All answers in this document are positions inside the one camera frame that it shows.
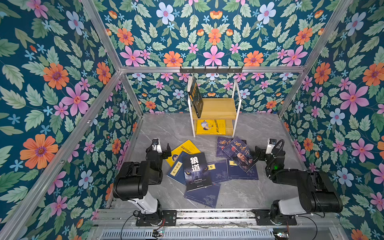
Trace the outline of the navy book front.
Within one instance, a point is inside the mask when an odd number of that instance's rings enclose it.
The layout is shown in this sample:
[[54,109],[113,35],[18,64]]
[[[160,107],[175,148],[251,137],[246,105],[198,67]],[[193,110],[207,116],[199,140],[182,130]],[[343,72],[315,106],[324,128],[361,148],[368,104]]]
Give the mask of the navy book front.
[[193,191],[186,191],[184,198],[207,206],[209,208],[215,208],[219,198],[221,184],[213,183],[212,186],[201,188]]

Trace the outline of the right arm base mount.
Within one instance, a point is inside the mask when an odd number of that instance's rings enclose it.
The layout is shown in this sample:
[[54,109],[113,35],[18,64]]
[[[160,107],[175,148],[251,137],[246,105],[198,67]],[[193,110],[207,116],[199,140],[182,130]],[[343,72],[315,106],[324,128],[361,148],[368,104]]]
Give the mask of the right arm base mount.
[[296,226],[297,221],[295,216],[292,215],[278,215],[278,212],[271,212],[270,210],[254,209],[252,213],[258,226]]

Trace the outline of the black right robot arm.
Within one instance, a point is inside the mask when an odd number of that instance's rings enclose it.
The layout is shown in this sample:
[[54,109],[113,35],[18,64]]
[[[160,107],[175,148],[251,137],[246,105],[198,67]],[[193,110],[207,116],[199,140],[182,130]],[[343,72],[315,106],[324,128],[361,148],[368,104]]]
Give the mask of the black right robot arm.
[[343,203],[340,194],[324,172],[311,172],[285,168],[285,151],[273,147],[271,153],[255,147],[253,157],[266,163],[265,171],[275,184],[296,187],[298,196],[275,200],[270,209],[271,219],[278,221],[288,216],[314,213],[341,213]]

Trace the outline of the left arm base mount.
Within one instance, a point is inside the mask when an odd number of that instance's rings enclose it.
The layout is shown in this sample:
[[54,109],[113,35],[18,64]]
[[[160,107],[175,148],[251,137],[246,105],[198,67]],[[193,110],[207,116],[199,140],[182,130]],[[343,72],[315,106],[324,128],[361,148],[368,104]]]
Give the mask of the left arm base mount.
[[177,220],[176,210],[161,210],[153,214],[140,214],[137,217],[137,227],[174,227]]

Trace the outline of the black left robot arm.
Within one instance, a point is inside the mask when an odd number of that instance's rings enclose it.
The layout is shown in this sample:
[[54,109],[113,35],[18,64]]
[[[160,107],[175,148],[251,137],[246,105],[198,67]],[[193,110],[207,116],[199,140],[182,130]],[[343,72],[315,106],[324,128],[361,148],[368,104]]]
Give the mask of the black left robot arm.
[[163,160],[170,156],[169,146],[165,151],[159,146],[150,146],[144,161],[123,163],[113,184],[114,198],[134,204],[143,215],[161,218],[161,204],[150,194],[149,186],[162,183]]

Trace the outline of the black wolf cover book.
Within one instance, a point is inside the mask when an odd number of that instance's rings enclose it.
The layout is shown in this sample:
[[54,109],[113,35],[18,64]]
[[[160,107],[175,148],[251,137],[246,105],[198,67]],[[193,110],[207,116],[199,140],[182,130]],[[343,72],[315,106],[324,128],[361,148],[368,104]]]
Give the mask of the black wolf cover book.
[[210,187],[213,184],[204,153],[187,155],[182,160],[187,192]]

